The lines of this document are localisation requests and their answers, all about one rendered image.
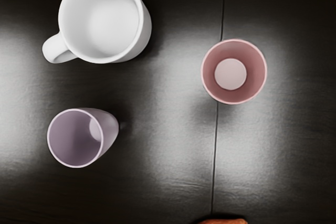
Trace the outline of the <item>pink cup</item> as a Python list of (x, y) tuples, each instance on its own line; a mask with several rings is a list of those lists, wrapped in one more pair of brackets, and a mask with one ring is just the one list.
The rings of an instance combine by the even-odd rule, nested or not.
[(263, 89), (266, 79), (265, 56), (254, 44), (241, 39), (217, 43), (201, 64), (204, 89), (223, 104), (250, 101)]

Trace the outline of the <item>purple cup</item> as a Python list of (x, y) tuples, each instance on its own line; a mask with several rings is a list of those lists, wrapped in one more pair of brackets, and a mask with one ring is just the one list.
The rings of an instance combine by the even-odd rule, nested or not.
[(119, 122), (109, 112), (93, 108), (58, 113), (47, 130), (53, 157), (71, 168), (83, 168), (98, 160), (119, 134)]

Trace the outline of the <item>orange object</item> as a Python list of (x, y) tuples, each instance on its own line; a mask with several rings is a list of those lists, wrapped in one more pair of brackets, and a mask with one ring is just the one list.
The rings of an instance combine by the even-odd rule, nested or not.
[(248, 224), (245, 219), (206, 219), (197, 224)]

